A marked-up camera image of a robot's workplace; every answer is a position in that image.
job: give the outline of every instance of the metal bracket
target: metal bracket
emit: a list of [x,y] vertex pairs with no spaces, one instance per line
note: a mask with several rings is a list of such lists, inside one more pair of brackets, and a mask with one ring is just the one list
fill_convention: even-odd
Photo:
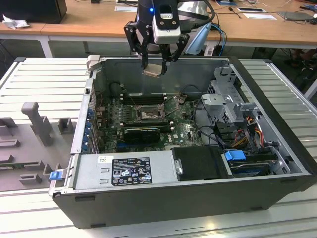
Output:
[[96,68],[98,68],[100,66],[100,55],[90,55],[87,57],[87,62],[86,62],[86,66],[87,66],[87,70],[88,71],[93,71]]

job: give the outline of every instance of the black plastic cover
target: black plastic cover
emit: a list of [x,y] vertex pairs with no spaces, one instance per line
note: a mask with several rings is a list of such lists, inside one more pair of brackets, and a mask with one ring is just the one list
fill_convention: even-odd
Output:
[[174,159],[182,165],[180,181],[228,178],[221,149],[217,146],[175,147],[172,151]]

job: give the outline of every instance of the blue latch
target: blue latch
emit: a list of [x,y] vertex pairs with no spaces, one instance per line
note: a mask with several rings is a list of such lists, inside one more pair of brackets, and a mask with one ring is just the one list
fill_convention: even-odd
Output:
[[228,150],[224,153],[226,159],[229,160],[246,160],[246,156],[242,150]]
[[62,175],[63,175],[63,172],[62,172],[62,171],[52,171],[52,172],[50,173],[49,180],[50,180],[50,181],[63,180]]

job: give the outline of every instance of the yellow wire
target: yellow wire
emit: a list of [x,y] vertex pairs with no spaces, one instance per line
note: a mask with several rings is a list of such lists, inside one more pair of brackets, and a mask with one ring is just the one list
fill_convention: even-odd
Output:
[[235,144],[233,144],[231,147],[235,147],[237,145],[240,145],[242,144],[247,138],[246,137],[243,137],[243,139],[239,140],[238,142],[236,142]]

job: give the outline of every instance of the warning label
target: warning label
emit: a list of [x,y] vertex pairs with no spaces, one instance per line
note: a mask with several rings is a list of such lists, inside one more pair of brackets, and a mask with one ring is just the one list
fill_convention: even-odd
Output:
[[149,157],[113,159],[113,186],[137,185],[152,183],[151,165]]

